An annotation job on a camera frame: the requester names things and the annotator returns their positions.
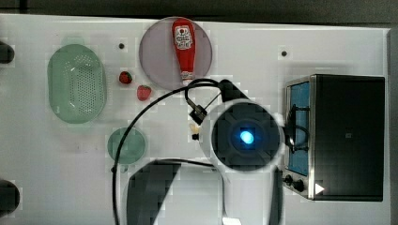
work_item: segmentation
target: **small red object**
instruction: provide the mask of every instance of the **small red object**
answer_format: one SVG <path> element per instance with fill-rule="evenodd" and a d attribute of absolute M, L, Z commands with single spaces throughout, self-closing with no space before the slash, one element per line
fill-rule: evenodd
<path fill-rule="evenodd" d="M 129 84 L 132 82 L 132 77 L 127 71 L 123 71 L 119 75 L 119 81 L 124 84 Z"/>
<path fill-rule="evenodd" d="M 181 78 L 184 85 L 188 85 L 193 80 L 195 31 L 189 20 L 180 18 L 173 22 L 172 32 Z"/>
<path fill-rule="evenodd" d="M 152 89 L 145 85 L 140 85 L 137 89 L 137 97 L 140 101 L 145 101 L 152 93 Z"/>

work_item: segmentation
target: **black cable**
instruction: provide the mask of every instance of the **black cable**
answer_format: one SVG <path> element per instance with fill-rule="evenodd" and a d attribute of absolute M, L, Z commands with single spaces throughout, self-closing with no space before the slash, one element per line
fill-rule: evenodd
<path fill-rule="evenodd" d="M 204 87 L 204 86 L 211 86 L 211 87 L 218 87 L 217 84 L 215 84 L 216 82 L 213 80 L 210 80 L 212 82 L 210 83 L 198 83 L 198 84 L 194 84 L 194 82 L 191 82 L 192 84 L 186 86 L 186 87 L 181 87 L 178 88 L 174 91 L 171 91 L 161 97 L 159 97 L 158 99 L 154 100 L 153 102 L 151 102 L 149 105 L 147 105 L 142 111 L 140 111 L 140 113 L 138 113 L 137 116 L 135 116 L 134 120 L 132 120 L 132 122 L 130 123 L 130 125 L 127 127 L 125 133 L 123 134 L 122 139 L 120 140 L 119 146 L 117 147 L 117 151 L 116 151 L 116 156 L 115 156 L 115 164 L 114 167 L 112 168 L 112 173 L 113 174 L 113 179 L 112 179 L 112 189 L 113 189 L 113 193 L 112 193 L 112 201 L 113 201 L 113 208 L 114 208 L 114 217 L 115 217 L 115 224 L 119 225 L 120 224 L 120 220 L 119 220 L 119 215 L 117 213 L 117 200 L 116 200 L 116 178 L 117 178 L 117 164 L 119 162 L 119 158 L 120 158 L 120 152 L 123 146 L 124 141 L 126 140 L 127 136 L 129 135 L 132 127 L 135 125 L 135 123 L 137 123 L 138 119 L 144 114 L 146 113 L 146 111 L 148 111 L 152 106 L 156 105 L 158 102 L 162 101 L 165 98 L 170 97 L 171 95 L 174 95 L 176 93 L 179 93 L 181 91 L 187 91 L 189 89 L 193 89 L 196 87 Z"/>
<path fill-rule="evenodd" d="M 220 94 L 221 94 L 221 92 L 220 92 L 216 97 L 214 97 L 214 98 L 205 106 L 205 109 L 207 109 L 207 107 L 210 106 L 210 104 L 213 103 L 213 101 L 215 101 L 215 100 L 219 97 Z"/>
<path fill-rule="evenodd" d="M 190 82 L 190 84 L 189 84 L 188 86 L 194 85 L 194 84 L 196 84 L 196 83 L 213 83 L 213 84 L 215 84 L 215 85 L 219 85 L 218 82 L 216 82 L 216 81 L 214 81 L 214 80 L 211 80 L 211 79 L 209 79 L 209 78 L 199 78 L 199 79 L 195 79 L 195 80 L 193 80 L 192 82 Z M 190 90 L 190 89 L 186 89 L 186 90 L 185 90 L 185 99 L 186 99 L 187 101 L 190 100 L 190 98 L 188 97 L 188 90 Z"/>
<path fill-rule="evenodd" d="M 189 163 L 197 166 L 204 166 L 204 167 L 210 167 L 214 168 L 213 164 L 208 164 L 205 162 L 198 162 L 198 161 L 192 161 L 192 160 L 187 160 L 187 159 L 182 159 L 182 158 L 166 158 L 162 159 L 161 161 L 171 161 L 171 162 L 183 162 L 183 163 Z"/>

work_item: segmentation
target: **white table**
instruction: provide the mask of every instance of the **white table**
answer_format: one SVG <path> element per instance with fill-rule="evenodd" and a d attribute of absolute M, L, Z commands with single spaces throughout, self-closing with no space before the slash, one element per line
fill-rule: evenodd
<path fill-rule="evenodd" d="M 138 84 L 122 87 L 120 71 L 150 84 L 138 58 L 140 39 L 155 21 L 135 19 L 0 15 L 0 39 L 15 60 L 0 65 L 0 177 L 20 188 L 23 202 L 0 224 L 114 224 L 106 143 L 148 103 L 136 100 Z M 273 113 L 281 113 L 283 85 L 314 73 L 387 76 L 387 29 L 199 22 L 213 46 L 209 77 L 230 79 Z M 47 64 L 65 37 L 81 37 L 102 61 L 108 99 L 101 115 L 70 126 L 51 111 Z M 118 44 L 126 45 L 124 50 Z M 287 51 L 281 57 L 281 51 Z M 152 85 L 155 97 L 165 93 Z M 206 104 L 215 90 L 195 90 Z M 181 95 L 169 97 L 138 123 L 153 158 L 204 155 L 190 138 L 190 108 Z M 284 190 L 283 224 L 390 224 L 390 172 L 386 135 L 383 202 L 311 202 Z M 120 186 L 140 166 L 130 166 Z"/>

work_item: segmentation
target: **black object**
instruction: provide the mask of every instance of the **black object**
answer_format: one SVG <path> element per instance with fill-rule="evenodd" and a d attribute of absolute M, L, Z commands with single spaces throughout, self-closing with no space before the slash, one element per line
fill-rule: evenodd
<path fill-rule="evenodd" d="M 242 131 L 250 131 L 253 143 L 240 139 Z M 273 117 L 254 103 L 231 106 L 217 119 L 211 144 L 217 158 L 237 171 L 252 171 L 266 166 L 280 146 L 278 125 Z"/>
<path fill-rule="evenodd" d="M 301 192 L 304 190 L 304 183 L 302 180 L 294 181 L 293 183 L 293 188 L 296 189 L 297 191 Z"/>
<path fill-rule="evenodd" d="M 14 59 L 15 52 L 11 46 L 0 41 L 0 63 L 8 64 Z"/>
<path fill-rule="evenodd" d="M 282 174 L 278 168 L 275 169 L 269 225 L 279 225 L 281 222 L 283 210 Z"/>
<path fill-rule="evenodd" d="M 317 75 L 315 90 L 314 199 L 382 201 L 384 78 Z"/>
<path fill-rule="evenodd" d="M 182 159 L 182 158 L 166 158 L 166 159 L 162 159 L 162 160 L 158 160 L 160 162 L 173 162 L 173 163 L 188 163 L 188 164 L 192 164 L 192 165 L 196 165 L 196 166 L 203 166 L 203 167 L 210 167 L 212 169 L 214 169 L 214 166 L 212 164 L 209 163 L 205 163 L 205 162 L 199 162 L 199 161 L 192 161 L 192 160 L 188 160 L 188 159 Z"/>
<path fill-rule="evenodd" d="M 283 180 L 288 186 L 291 186 L 293 183 L 293 177 L 291 175 L 287 175 Z"/>
<path fill-rule="evenodd" d="M 243 94 L 233 83 L 228 80 L 222 80 L 219 82 L 219 88 L 222 92 L 222 102 L 234 100 L 238 98 L 249 99 Z"/>
<path fill-rule="evenodd" d="M 208 78 L 200 78 L 190 82 L 188 87 L 198 83 L 208 83 L 208 84 L 213 84 L 215 86 L 219 84 L 218 82 Z M 193 108 L 192 112 L 190 113 L 190 117 L 197 125 L 201 125 L 207 115 L 207 111 L 201 105 L 196 105 L 195 103 L 193 103 L 193 101 L 191 101 L 191 99 L 188 97 L 188 91 L 189 89 L 185 90 L 185 99 L 187 100 L 188 105 L 190 105 Z"/>
<path fill-rule="evenodd" d="M 0 218 L 12 213 L 20 204 L 20 191 L 7 180 L 0 180 Z"/>
<path fill-rule="evenodd" d="M 129 181 L 127 224 L 152 225 L 181 164 L 153 161 Z"/>
<path fill-rule="evenodd" d="M 207 111 L 201 105 L 195 105 L 190 113 L 190 117 L 197 125 L 201 125 L 206 116 Z"/>
<path fill-rule="evenodd" d="M 198 141 L 199 140 L 199 134 L 192 134 L 192 139 Z"/>

